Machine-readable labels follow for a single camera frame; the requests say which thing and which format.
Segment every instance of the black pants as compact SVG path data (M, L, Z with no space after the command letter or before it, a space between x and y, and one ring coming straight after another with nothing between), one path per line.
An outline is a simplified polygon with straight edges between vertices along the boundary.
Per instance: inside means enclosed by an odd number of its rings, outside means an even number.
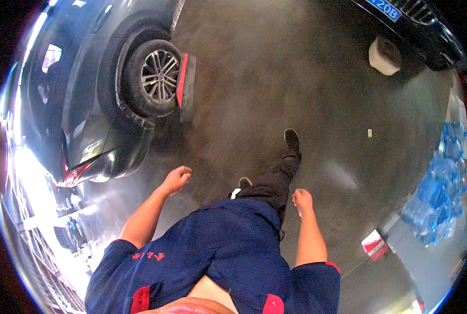
M278 164L270 166L257 183L237 193L236 199L255 198L264 200L272 206L284 222L286 204L289 197L289 184L298 171L301 156L296 151L288 150Z

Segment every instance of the car taillight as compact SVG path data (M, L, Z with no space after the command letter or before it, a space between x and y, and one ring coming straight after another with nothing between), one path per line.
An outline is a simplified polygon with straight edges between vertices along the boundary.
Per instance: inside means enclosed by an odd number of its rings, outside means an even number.
M60 186L63 187L72 187L78 184L78 180L82 176L84 172L87 171L95 162L97 158L92 158L88 161L86 161L83 165L76 167L75 169L72 169L70 171L66 172L66 175L64 176L64 181Z

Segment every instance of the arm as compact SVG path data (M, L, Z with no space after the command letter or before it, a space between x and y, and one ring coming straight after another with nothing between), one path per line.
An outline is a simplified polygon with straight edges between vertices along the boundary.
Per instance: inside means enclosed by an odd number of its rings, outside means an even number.
M296 266L326 262L326 244L317 226L312 195L304 189L297 189L293 194L293 203L298 208L301 217L300 238L296 250Z
M138 249L148 244L155 234L156 224L166 199L183 189L192 175L192 169L181 166L171 171L165 181L130 216L120 239L134 244Z

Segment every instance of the navy blue work shirt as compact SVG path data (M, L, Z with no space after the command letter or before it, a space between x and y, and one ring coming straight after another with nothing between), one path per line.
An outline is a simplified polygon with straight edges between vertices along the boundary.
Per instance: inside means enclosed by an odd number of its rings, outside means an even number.
M115 240L87 287L87 313L156 309L187 296L204 275L230 293L240 314L336 313L338 268L320 262L290 270L280 228L268 203L232 199L193 212L139 250Z

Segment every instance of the forearm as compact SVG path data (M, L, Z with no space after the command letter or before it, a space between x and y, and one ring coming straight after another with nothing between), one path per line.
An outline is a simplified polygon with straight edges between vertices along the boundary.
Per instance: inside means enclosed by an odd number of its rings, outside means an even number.
M120 235L138 249L148 244L155 234L156 224L168 193L157 188L151 196L130 216Z
M326 261L326 244L317 226L314 211L310 208L303 213L301 218L300 238L296 251L296 266Z

